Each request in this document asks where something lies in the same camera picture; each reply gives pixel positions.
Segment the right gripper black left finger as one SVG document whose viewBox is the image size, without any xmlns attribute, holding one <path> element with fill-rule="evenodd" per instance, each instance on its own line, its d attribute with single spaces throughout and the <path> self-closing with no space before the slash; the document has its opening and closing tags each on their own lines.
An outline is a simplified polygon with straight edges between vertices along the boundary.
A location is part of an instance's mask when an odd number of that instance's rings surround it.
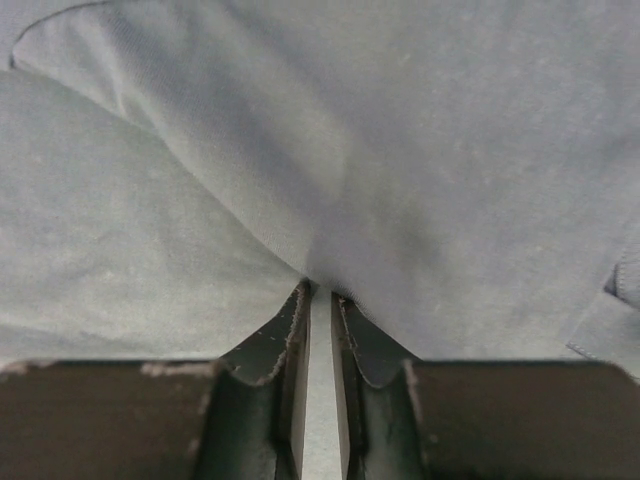
<svg viewBox="0 0 640 480">
<path fill-rule="evenodd" d="M 28 360 L 1 371 L 5 479 L 297 479 L 311 288 L 205 360 Z"/>
</svg>

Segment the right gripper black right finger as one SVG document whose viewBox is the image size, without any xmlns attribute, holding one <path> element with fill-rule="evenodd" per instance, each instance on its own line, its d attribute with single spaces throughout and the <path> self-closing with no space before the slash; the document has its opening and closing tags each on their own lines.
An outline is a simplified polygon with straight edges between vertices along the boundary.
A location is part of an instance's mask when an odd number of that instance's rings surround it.
<svg viewBox="0 0 640 480">
<path fill-rule="evenodd" d="M 347 479 L 635 479 L 639 387 L 588 361 L 427 361 L 331 299 Z"/>
</svg>

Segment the blue-grey t-shirt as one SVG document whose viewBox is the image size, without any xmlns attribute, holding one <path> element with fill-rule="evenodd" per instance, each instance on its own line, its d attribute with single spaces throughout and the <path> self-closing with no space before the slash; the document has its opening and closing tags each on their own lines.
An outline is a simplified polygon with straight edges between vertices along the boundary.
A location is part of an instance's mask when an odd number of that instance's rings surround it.
<svg viewBox="0 0 640 480">
<path fill-rule="evenodd" d="M 637 375 L 638 3 L 2 3 L 3 363 L 217 356 L 305 278 Z"/>
</svg>

